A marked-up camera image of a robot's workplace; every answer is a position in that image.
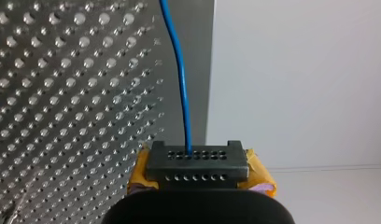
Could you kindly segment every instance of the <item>black connector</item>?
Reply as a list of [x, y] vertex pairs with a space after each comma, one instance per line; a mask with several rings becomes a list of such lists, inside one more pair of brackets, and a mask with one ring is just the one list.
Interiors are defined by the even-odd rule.
[[159, 189], [236, 189], [238, 182], [247, 181], [247, 157], [240, 141], [192, 148], [193, 154], [186, 155], [185, 147], [154, 142], [147, 180], [157, 181]]

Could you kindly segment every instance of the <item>white surface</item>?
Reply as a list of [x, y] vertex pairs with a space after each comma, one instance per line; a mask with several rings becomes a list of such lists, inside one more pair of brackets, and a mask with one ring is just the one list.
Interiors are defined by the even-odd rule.
[[381, 170], [272, 175], [297, 224], [381, 224]]
[[267, 167], [381, 164], [381, 0], [218, 0], [207, 144]]

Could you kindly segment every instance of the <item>yellow component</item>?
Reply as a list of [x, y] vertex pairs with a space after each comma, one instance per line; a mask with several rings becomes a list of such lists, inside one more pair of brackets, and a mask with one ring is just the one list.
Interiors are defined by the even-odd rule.
[[[140, 153], [138, 154], [138, 159], [128, 184], [128, 188], [127, 188], [128, 193], [129, 193], [130, 186], [134, 184], [142, 185], [144, 187], [149, 187], [149, 188], [155, 188], [155, 189], [159, 188], [159, 184], [157, 182], [147, 181], [144, 178], [145, 168], [146, 168], [146, 164], [148, 160], [148, 154], [149, 154], [149, 150], [147, 147], [142, 149]], [[239, 183], [238, 188], [251, 189], [251, 188], [255, 188], [256, 186], [260, 184], [264, 184], [264, 185], [268, 184], [268, 185], [271, 185], [273, 189], [266, 190], [265, 192], [270, 197], [274, 197], [276, 192], [276, 182], [273, 180], [272, 176], [269, 174], [266, 168], [262, 165], [257, 155], [255, 155], [253, 149], [247, 150], [247, 161], [248, 161], [248, 167], [249, 167], [248, 181]]]
[[145, 168], [147, 167], [148, 154], [149, 154], [149, 149], [147, 147], [144, 147], [138, 153], [137, 162], [135, 163], [132, 176], [130, 177], [129, 184], [127, 185], [127, 193], [129, 193], [129, 187], [132, 184], [140, 184], [145, 187], [152, 187], [155, 189], [159, 188], [158, 182], [147, 181], [144, 178]]
[[266, 190], [266, 194], [272, 198], [275, 197], [277, 184], [255, 154], [254, 149], [247, 150], [247, 162], [249, 167], [248, 181], [239, 183], [237, 187], [239, 189], [251, 189], [260, 184], [268, 184], [271, 185], [273, 189]]

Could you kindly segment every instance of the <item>grater hole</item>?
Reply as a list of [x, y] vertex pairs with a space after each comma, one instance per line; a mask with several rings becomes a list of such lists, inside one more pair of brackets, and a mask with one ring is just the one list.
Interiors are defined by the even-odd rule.
[[61, 21], [60, 16], [59, 16], [59, 14], [57, 14], [56, 12], [52, 12], [52, 13], [49, 14], [49, 22], [50, 22], [52, 25], [56, 25], [56, 24], [58, 24], [60, 21]]
[[31, 25], [35, 22], [35, 16], [31, 12], [24, 13], [22, 19], [27, 25]]

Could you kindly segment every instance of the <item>gray panel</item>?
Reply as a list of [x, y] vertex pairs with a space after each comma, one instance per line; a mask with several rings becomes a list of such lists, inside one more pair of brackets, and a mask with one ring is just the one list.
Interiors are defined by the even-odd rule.
[[[14, 208], [15, 222], [99, 223], [125, 195], [143, 143], [183, 144], [176, 65], [158, 3], [0, 1], [0, 215]], [[203, 16], [212, 21], [212, 10]], [[211, 35], [205, 39], [185, 53], [208, 46]], [[202, 144], [208, 85], [200, 91], [193, 79], [208, 84], [209, 66], [186, 60], [188, 73], [198, 73], [189, 91]]]

